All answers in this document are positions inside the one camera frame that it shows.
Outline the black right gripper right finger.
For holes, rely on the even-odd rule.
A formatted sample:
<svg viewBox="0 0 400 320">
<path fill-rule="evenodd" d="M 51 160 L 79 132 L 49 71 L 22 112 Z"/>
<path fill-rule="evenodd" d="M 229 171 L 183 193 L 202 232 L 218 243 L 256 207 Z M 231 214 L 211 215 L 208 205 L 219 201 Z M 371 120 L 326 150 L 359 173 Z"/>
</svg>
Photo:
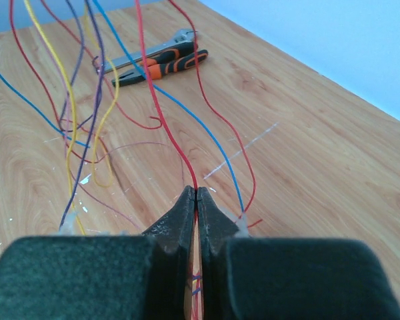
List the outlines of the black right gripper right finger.
<svg viewBox="0 0 400 320">
<path fill-rule="evenodd" d="M 204 187 L 197 207 L 205 319 L 400 319 L 364 242 L 242 236 Z"/>
</svg>

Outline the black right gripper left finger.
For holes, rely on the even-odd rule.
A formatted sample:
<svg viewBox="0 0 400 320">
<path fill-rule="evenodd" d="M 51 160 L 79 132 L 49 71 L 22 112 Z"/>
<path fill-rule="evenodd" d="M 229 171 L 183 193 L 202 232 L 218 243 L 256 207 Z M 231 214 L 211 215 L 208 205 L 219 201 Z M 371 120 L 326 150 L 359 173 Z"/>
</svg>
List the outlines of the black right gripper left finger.
<svg viewBox="0 0 400 320">
<path fill-rule="evenodd" d="M 0 319 L 189 319 L 195 190 L 140 235 L 20 238 L 0 257 Z"/>
</svg>

